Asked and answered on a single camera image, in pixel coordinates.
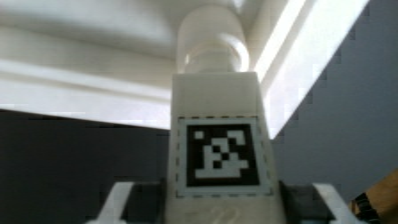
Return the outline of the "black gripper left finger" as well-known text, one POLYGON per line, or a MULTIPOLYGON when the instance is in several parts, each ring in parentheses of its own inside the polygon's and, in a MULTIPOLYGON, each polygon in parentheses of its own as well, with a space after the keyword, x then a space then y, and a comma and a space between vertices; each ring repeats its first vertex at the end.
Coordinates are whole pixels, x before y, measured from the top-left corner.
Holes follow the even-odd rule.
POLYGON ((117 182, 98 216, 83 224, 163 224, 163 202, 160 182, 117 182))

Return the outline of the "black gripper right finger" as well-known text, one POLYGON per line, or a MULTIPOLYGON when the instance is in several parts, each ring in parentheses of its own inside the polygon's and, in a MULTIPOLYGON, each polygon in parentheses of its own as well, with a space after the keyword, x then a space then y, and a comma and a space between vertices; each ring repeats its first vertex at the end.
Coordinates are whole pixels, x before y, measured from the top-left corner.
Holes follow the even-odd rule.
POLYGON ((362 224, 330 184, 281 183, 286 224, 362 224))

